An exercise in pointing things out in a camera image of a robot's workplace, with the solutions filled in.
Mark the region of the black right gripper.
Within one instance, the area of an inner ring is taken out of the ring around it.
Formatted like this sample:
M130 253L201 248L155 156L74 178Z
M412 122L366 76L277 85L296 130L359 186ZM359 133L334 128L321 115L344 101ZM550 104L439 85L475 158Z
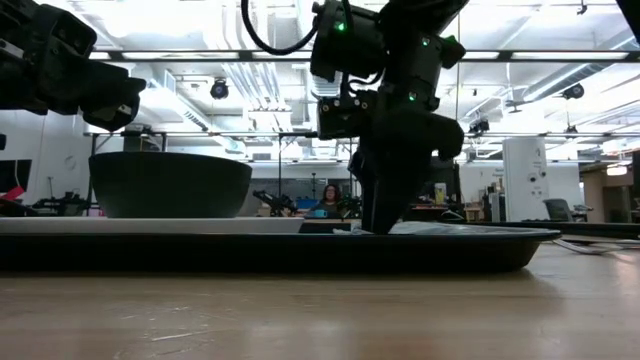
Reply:
M382 84L359 92L364 119L359 148L349 172L361 188L361 228L387 234L426 182L431 153L443 160L460 154L464 131L458 121L437 114L439 99L430 86ZM366 159L376 159L373 172Z

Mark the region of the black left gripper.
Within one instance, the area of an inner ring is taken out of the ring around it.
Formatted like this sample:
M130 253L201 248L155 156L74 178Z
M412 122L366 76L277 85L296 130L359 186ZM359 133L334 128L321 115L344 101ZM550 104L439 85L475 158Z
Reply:
M74 60L86 60L95 31L70 12L28 0L1 0L1 108L45 115L76 112L57 92ZM114 132L138 114L144 79L125 68L92 62L82 96L83 119Z

